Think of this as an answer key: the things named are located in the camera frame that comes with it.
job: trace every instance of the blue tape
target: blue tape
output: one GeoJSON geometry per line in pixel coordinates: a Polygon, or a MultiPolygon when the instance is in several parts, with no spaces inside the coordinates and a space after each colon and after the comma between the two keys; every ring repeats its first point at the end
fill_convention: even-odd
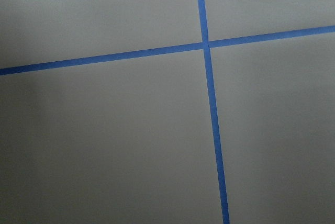
{"type": "Polygon", "coordinates": [[[48,63],[37,63],[37,64],[31,64],[31,65],[16,66],[16,67],[0,69],[0,75],[9,75],[9,74],[15,74],[15,73],[21,73],[21,72],[55,69],[55,68],[61,68],[61,67],[67,67],[67,66],[90,64],[90,63],[108,62],[108,61],[115,61],[115,60],[121,60],[121,59],[148,57],[151,55],[161,55],[161,54],[176,53],[176,52],[183,52],[183,51],[190,51],[190,50],[200,50],[202,48],[203,48],[203,44],[199,42],[199,43],[190,43],[190,44],[149,49],[149,50],[138,50],[138,51],[115,53],[115,54],[109,54],[109,55],[98,55],[95,57],[88,57],[88,58],[69,59],[69,60],[62,60],[62,61],[55,61],[55,62],[48,62],[48,63]]]}
{"type": "Polygon", "coordinates": [[[229,224],[224,161],[222,158],[219,120],[218,120],[218,113],[217,113],[217,107],[216,107],[213,67],[211,63],[210,48],[209,48],[209,43],[208,43],[208,27],[207,27],[205,0],[198,0],[198,7],[199,7],[199,17],[200,17],[200,26],[201,26],[201,32],[202,32],[203,46],[204,46],[207,89],[208,89],[210,116],[211,116],[211,124],[212,124],[212,130],[213,130],[213,138],[214,138],[216,166],[217,166],[218,179],[219,179],[221,209],[222,209],[222,216],[223,216],[224,224],[229,224]]]}
{"type": "Polygon", "coordinates": [[[331,32],[335,32],[335,26],[291,30],[285,32],[269,33],[269,34],[255,35],[248,37],[222,39],[217,41],[210,41],[208,44],[210,48],[215,48],[215,47],[222,47],[222,46],[229,46],[243,43],[270,41],[270,40],[292,38],[292,37],[303,37],[303,36],[310,36],[310,35],[317,35],[331,32]]]}

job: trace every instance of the tape strip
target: tape strip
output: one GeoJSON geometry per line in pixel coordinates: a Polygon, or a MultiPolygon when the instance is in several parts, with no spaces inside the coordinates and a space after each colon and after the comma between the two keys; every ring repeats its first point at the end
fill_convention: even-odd
{"type": "Polygon", "coordinates": [[[190,51],[190,50],[200,50],[202,48],[203,48],[203,44],[199,42],[199,43],[191,43],[191,44],[184,44],[184,45],[178,45],[178,46],[156,48],[156,49],[150,49],[150,50],[138,50],[138,51],[115,53],[115,54],[109,54],[109,55],[98,55],[95,57],[88,57],[88,58],[69,59],[69,60],[62,60],[62,61],[55,61],[55,62],[48,62],[48,63],[37,63],[37,64],[31,64],[31,65],[0,69],[0,75],[9,75],[9,74],[21,73],[21,72],[55,69],[55,68],[61,68],[61,67],[67,67],[67,66],[90,64],[90,63],[108,62],[108,61],[115,61],[115,60],[121,60],[121,59],[148,57],[151,55],[161,55],[161,54],[176,53],[176,52],[183,52],[183,51],[190,51]]]}
{"type": "Polygon", "coordinates": [[[326,27],[318,27],[318,28],[309,28],[309,29],[300,29],[300,30],[291,30],[285,32],[277,32],[277,33],[269,33],[248,37],[237,37],[230,39],[222,39],[217,41],[210,41],[209,47],[222,47],[243,43],[251,43],[251,42],[261,42],[261,41],[270,41],[284,38],[292,38],[292,37],[303,37],[303,36],[311,36],[323,33],[331,33],[335,32],[335,26],[326,26],[326,27]]]}
{"type": "Polygon", "coordinates": [[[223,162],[222,150],[221,150],[221,140],[220,140],[218,113],[217,113],[217,107],[216,107],[213,68],[212,68],[212,63],[211,63],[210,48],[208,44],[208,28],[207,28],[205,0],[198,0],[198,7],[199,7],[199,17],[200,17],[200,26],[201,26],[201,32],[202,32],[203,46],[204,46],[207,89],[208,89],[210,116],[211,116],[211,124],[212,124],[212,130],[213,130],[213,138],[214,138],[216,166],[217,166],[218,179],[219,179],[221,209],[222,209],[222,216],[224,219],[224,224],[229,224],[224,162],[223,162]]]}

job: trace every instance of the gray panel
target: gray panel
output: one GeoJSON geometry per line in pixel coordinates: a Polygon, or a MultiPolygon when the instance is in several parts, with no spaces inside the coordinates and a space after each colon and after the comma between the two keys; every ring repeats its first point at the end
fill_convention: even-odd
{"type": "Polygon", "coordinates": [[[0,68],[201,42],[197,0],[0,0],[0,68]]]}
{"type": "Polygon", "coordinates": [[[222,223],[202,51],[0,86],[2,223],[222,223]]]}
{"type": "Polygon", "coordinates": [[[212,49],[232,224],[335,223],[335,34],[212,49]]]}
{"type": "Polygon", "coordinates": [[[206,0],[210,40],[335,24],[335,0],[206,0]]]}

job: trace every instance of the blue painter's tape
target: blue painter's tape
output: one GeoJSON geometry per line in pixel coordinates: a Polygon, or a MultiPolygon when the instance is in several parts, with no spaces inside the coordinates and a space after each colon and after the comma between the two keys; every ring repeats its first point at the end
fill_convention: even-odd
{"type": "Polygon", "coordinates": [[[48,63],[37,63],[31,65],[0,69],[0,75],[9,75],[21,72],[39,71],[39,70],[55,69],[67,66],[108,62],[121,59],[148,57],[151,55],[161,55],[161,54],[176,53],[190,50],[200,50],[202,48],[203,44],[199,42],[199,43],[191,43],[191,44],[149,49],[149,50],[138,50],[138,51],[115,53],[109,55],[98,55],[95,57],[88,57],[88,58],[69,59],[69,60],[62,60],[48,63]]]}
{"type": "Polygon", "coordinates": [[[285,31],[285,32],[277,32],[277,33],[255,35],[255,36],[248,36],[248,37],[222,39],[222,40],[217,40],[217,41],[210,41],[208,44],[210,48],[215,48],[215,47],[230,46],[230,45],[235,45],[235,44],[270,41],[270,40],[292,38],[292,37],[303,37],[303,36],[310,36],[310,35],[317,35],[317,34],[331,33],[331,32],[335,32],[335,26],[291,30],[291,31],[285,31]]]}
{"type": "Polygon", "coordinates": [[[222,209],[222,216],[223,216],[224,224],[229,224],[224,162],[222,158],[219,120],[218,120],[218,113],[217,113],[217,107],[216,107],[213,68],[212,68],[212,63],[211,63],[210,48],[208,44],[208,27],[207,27],[205,0],[198,0],[198,7],[199,7],[199,17],[200,17],[202,39],[203,39],[203,45],[204,45],[207,89],[208,89],[210,116],[211,116],[211,124],[212,124],[212,130],[213,130],[213,138],[214,138],[216,167],[217,167],[218,179],[219,179],[221,209],[222,209]]]}

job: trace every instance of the gray surface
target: gray surface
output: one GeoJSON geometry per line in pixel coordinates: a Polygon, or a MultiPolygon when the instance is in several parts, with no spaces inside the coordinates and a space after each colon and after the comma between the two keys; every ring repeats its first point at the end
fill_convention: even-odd
{"type": "Polygon", "coordinates": [[[197,0],[0,0],[0,68],[201,42],[197,0]]]}
{"type": "Polygon", "coordinates": [[[212,49],[231,224],[335,223],[334,43],[212,49]]]}
{"type": "Polygon", "coordinates": [[[1,223],[222,223],[202,51],[0,86],[1,223]]]}
{"type": "Polygon", "coordinates": [[[335,0],[206,0],[210,40],[335,24],[335,0]]]}

